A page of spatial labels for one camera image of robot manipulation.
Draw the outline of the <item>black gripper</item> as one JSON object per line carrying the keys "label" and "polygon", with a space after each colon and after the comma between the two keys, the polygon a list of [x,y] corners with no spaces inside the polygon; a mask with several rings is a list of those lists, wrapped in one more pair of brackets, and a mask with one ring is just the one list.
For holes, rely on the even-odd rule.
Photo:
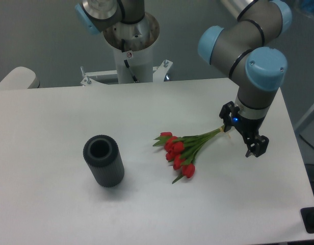
{"label": "black gripper", "polygon": [[245,139],[248,149],[245,156],[259,157],[266,152],[269,144],[268,137],[259,135],[264,118],[248,119],[240,115],[241,111],[233,101],[222,106],[219,117],[223,120],[223,131],[228,132],[234,126]]}

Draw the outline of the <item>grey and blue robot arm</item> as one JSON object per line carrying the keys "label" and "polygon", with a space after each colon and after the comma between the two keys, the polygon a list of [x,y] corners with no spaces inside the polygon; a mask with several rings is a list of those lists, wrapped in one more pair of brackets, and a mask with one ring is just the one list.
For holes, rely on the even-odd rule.
{"label": "grey and blue robot arm", "polygon": [[[258,157],[269,143],[258,131],[287,70],[284,54],[267,44],[290,27],[292,13],[282,1],[224,1],[223,5],[237,24],[229,30],[208,28],[197,51],[238,85],[236,100],[222,107],[220,117],[225,130],[235,128],[242,135],[247,155]],[[143,1],[81,1],[75,12],[91,34],[103,34],[113,48],[120,84],[164,81],[167,62],[157,71],[152,64],[159,23],[145,11]]]}

